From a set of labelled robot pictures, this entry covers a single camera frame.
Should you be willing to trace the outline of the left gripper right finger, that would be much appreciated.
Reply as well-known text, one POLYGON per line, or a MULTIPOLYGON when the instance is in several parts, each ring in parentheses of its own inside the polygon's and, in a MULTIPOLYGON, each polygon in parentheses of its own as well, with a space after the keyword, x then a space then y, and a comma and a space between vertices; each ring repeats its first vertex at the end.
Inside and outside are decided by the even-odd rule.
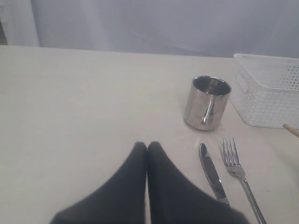
POLYGON ((190 182, 159 142, 148 146, 148 191, 153 224, 232 224, 233 211, 190 182))

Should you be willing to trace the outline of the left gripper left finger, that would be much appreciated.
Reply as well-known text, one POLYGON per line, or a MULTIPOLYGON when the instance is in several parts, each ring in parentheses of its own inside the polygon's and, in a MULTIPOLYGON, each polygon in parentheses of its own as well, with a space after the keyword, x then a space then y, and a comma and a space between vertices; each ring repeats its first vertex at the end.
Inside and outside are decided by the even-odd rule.
POLYGON ((53 224, 143 224, 147 147, 136 142, 115 174, 95 192, 58 212, 53 224))

